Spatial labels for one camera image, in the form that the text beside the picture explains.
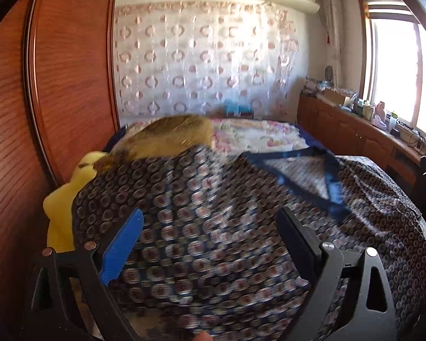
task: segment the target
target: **bed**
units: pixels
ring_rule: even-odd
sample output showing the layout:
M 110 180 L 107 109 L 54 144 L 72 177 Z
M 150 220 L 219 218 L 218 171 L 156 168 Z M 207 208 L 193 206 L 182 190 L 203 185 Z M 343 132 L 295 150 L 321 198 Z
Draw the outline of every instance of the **bed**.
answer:
M 104 47 L 105 32 L 108 28 L 103 12 L 106 12 L 110 0 L 94 0 L 95 9 L 92 11 L 95 14 L 92 18 L 99 24 L 85 26 L 86 29 L 83 31 L 86 34 L 78 36 L 66 30 L 68 38 L 64 40 L 62 49 L 60 49 L 60 40 L 56 44 L 54 37 L 44 33 L 48 31 L 48 29 L 44 31 L 44 27 L 49 27 L 49 31 L 53 31 L 54 10 L 60 17 L 66 19 L 72 17 L 72 12 L 77 12 L 81 16 L 83 10 L 76 9 L 76 5 L 83 5 L 87 9 L 89 4 L 85 2 L 89 0 L 44 0 L 44 4 L 49 6 L 48 9 L 44 9 L 46 14 L 43 16 L 34 14 L 34 17 L 27 22 L 26 7 L 29 4 L 32 5 L 35 0 L 19 0 L 17 3 L 16 1 L 0 0 L 0 20 L 9 11 L 7 17 L 0 23 L 0 58 L 7 58 L 7 60 L 1 60 L 3 65 L 0 66 L 0 78 L 6 77 L 12 84 L 12 86 L 0 85 L 0 119 L 6 119 L 9 114 L 19 115 L 15 117 L 14 122 L 0 121 L 0 140 L 6 140 L 6 142 L 0 142 L 0 321 L 4 321 L 7 327 L 14 330 L 19 327 L 17 319 L 21 315 L 22 294 L 25 287 L 24 281 L 14 279 L 28 276 L 27 267 L 30 264 L 30 257 L 45 245 L 46 220 L 41 211 L 44 196 L 51 192 L 53 180 L 58 182 L 58 184 L 55 183 L 57 187 L 68 182 L 80 158 L 86 152 L 104 145 L 114 131 L 114 124 L 118 123 L 118 117 L 114 113 L 113 94 L 110 94 L 109 98 L 111 89 L 105 80 L 104 63 L 108 62 L 105 50 L 99 50 L 98 55 L 101 57 L 98 60 L 92 60 L 88 66 L 65 65 L 70 70 L 68 73 L 65 72 L 64 87 L 60 85 L 60 71 L 44 70 L 46 66 L 53 67 L 51 59 L 53 55 L 46 55 L 47 63 L 38 64 L 39 85 L 26 91 L 29 93 L 23 92 L 25 86 L 22 83 L 20 64 L 23 29 L 28 28 L 30 24 L 37 23 L 38 37 L 45 42 L 49 40 L 48 44 L 36 44 L 37 54 L 39 52 L 38 55 L 41 56 L 46 48 L 57 47 L 59 53 L 65 53 L 65 55 L 59 55 L 61 63 L 70 63 L 73 57 L 78 57 L 79 53 L 82 53 L 86 35 L 92 38 L 91 43 L 100 40 L 98 46 Z M 412 11 L 417 9 L 415 15 L 426 29 L 426 9 L 420 8 L 421 5 L 426 6 L 426 0 L 407 0 L 406 2 Z M 98 6 L 103 6 L 103 9 L 97 9 Z M 80 21 L 84 20 L 71 19 L 74 25 Z M 66 21 L 63 19 L 59 19 L 59 24 L 66 27 Z M 75 26 L 75 28 L 78 28 L 75 29 L 76 31 L 82 30 L 81 27 Z M 4 39 L 7 39 L 6 45 L 3 45 Z M 25 55 L 27 62 L 30 57 L 31 52 Z M 87 58 L 91 58 L 91 52 L 87 53 Z M 82 76 L 79 75 L 80 68 L 91 70 Z M 92 81 L 96 84 L 94 88 L 91 87 Z M 59 95 L 54 96 L 51 88 L 44 89 L 43 83 L 56 84 Z M 25 103 L 22 101 L 25 96 L 39 99 L 35 109 L 32 109 L 33 106 L 29 104 L 31 101 Z M 79 104 L 79 101 L 82 101 L 81 106 L 77 106 L 78 111 L 73 112 L 73 106 Z M 26 116 L 26 114 L 34 113 L 43 115 L 43 121 L 40 119 L 35 123 L 35 121 L 32 122 L 32 117 Z M 41 144 L 35 140 L 45 141 Z M 7 147 L 9 151 L 5 159 L 1 152 L 5 150 L 4 147 Z M 56 158 L 47 159 L 47 155 L 56 156 Z M 51 173 L 60 171 L 60 176 L 57 178 L 55 173 L 55 177 L 52 178 L 50 175 L 47 176 L 47 171 Z
M 130 125 L 112 153 L 154 121 Z M 219 340 L 276 340 L 309 289 L 276 231 L 281 206 L 341 249 L 377 249 L 403 335 L 426 304 L 426 224 L 402 190 L 371 160 L 335 157 L 298 126 L 211 122 L 211 148 L 120 162 L 73 203 L 77 245 L 100 240 L 131 205 L 144 213 L 139 242 L 109 285 L 139 336 L 186 340 L 207 329 Z M 319 339 L 345 290 L 343 282 Z

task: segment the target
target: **black bracket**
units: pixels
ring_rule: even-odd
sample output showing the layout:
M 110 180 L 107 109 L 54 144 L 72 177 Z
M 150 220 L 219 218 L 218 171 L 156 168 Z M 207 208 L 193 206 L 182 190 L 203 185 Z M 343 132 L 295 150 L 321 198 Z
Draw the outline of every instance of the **black bracket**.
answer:
M 37 256 L 25 310 L 24 340 L 98 341 L 87 332 L 74 297 L 70 278 L 78 278 L 103 338 L 140 341 L 99 276 L 103 255 L 126 221 L 111 227 L 101 244 L 90 241 L 64 253 L 46 248 Z
M 396 313 L 389 282 L 377 251 L 339 250 L 301 225 L 289 208 L 277 213 L 277 228 L 300 276 L 312 289 L 280 341 L 316 339 L 337 285 L 348 278 L 339 316 L 328 341 L 395 341 Z

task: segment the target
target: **window frame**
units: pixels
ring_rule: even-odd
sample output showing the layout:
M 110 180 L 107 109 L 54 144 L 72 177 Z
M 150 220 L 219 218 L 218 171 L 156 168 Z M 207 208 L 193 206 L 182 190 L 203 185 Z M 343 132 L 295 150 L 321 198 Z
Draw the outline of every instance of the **window frame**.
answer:
M 377 75 L 377 37 L 376 29 L 368 16 L 366 9 L 366 0 L 358 0 L 362 23 L 362 74 L 360 83 L 360 99 L 371 100 L 374 98 L 375 81 Z M 418 45 L 418 71 L 417 71 L 417 97 L 414 106 L 414 114 L 412 119 L 402 119 L 414 130 L 418 130 L 420 135 L 426 138 L 426 132 L 417 127 L 418 115 L 421 104 L 421 92 L 423 90 L 423 52 L 421 49 L 421 37 L 418 24 L 414 23 L 417 45 Z
M 360 6 L 363 42 L 361 83 L 358 95 L 360 99 L 370 100 L 376 76 L 376 47 L 374 44 L 375 31 L 371 23 L 371 19 L 369 19 L 367 14 L 365 0 L 358 0 L 358 4 Z

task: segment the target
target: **blue trim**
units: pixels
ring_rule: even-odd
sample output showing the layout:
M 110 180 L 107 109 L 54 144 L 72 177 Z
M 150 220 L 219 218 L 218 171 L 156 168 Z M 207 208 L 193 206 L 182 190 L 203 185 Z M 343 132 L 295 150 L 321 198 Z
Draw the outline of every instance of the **blue trim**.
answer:
M 109 247 L 103 254 L 103 263 L 99 278 L 107 286 L 111 280 L 117 279 L 126 263 L 126 259 L 137 242 L 143 228 L 143 214 L 135 209 L 118 231 Z
M 316 146 L 307 149 L 294 150 L 294 151 L 281 151 L 274 153 L 243 153 L 243 156 L 252 164 L 264 169 L 271 174 L 275 175 L 278 183 L 284 184 L 293 190 L 296 194 L 304 197 L 306 200 L 311 201 L 322 210 L 329 212 L 330 216 L 337 221 L 342 221 L 347 215 L 350 214 L 350 209 L 344 203 L 343 195 L 341 193 L 341 184 L 337 176 L 339 172 L 339 162 L 334 154 L 326 149 L 320 149 Z M 314 195 L 305 189 L 301 188 L 297 183 L 289 179 L 286 175 L 278 171 L 276 168 L 271 167 L 264 163 L 269 159 L 287 159 L 296 158 L 299 156 L 324 156 L 325 158 L 325 180 L 327 183 L 329 199 L 323 199 L 320 196 Z
M 310 133 L 305 131 L 299 124 L 295 124 L 295 127 L 298 128 L 299 136 L 304 138 L 306 144 L 309 147 L 317 146 L 319 149 L 327 149 L 324 145 L 321 144 L 319 140 L 316 140 L 314 137 L 312 137 Z
M 121 140 L 126 134 L 126 125 L 120 128 L 117 132 L 115 132 L 110 140 L 107 142 L 106 146 L 103 149 L 103 152 L 110 153 L 114 146 Z

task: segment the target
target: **cable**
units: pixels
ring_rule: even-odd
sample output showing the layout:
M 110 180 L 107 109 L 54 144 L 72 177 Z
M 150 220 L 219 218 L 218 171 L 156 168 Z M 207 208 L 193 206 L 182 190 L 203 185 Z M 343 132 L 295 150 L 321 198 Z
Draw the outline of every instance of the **cable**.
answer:
M 421 151 L 424 150 L 424 146 L 425 146 L 424 137 L 421 137 L 421 139 L 422 139 L 421 142 L 422 142 L 423 146 L 421 147 L 420 151 L 418 151 L 418 154 L 421 155 L 421 156 L 425 156 L 426 155 L 426 151 L 423 154 L 421 153 Z
M 416 141 L 414 141 L 414 142 L 412 142 L 412 137 L 413 136 L 418 136 L 419 138 L 418 138 L 418 140 L 416 140 Z M 410 145 L 416 145 L 417 143 L 418 143 L 418 141 L 421 139 L 421 136 L 419 135 L 419 134 L 417 134 L 417 133 L 412 133 L 411 135 L 410 135 L 410 138 L 409 138 L 409 142 L 407 142 L 408 144 L 409 144 L 409 147 L 410 148 L 412 148 L 412 149 L 414 149 L 415 148 L 415 146 L 410 146 Z

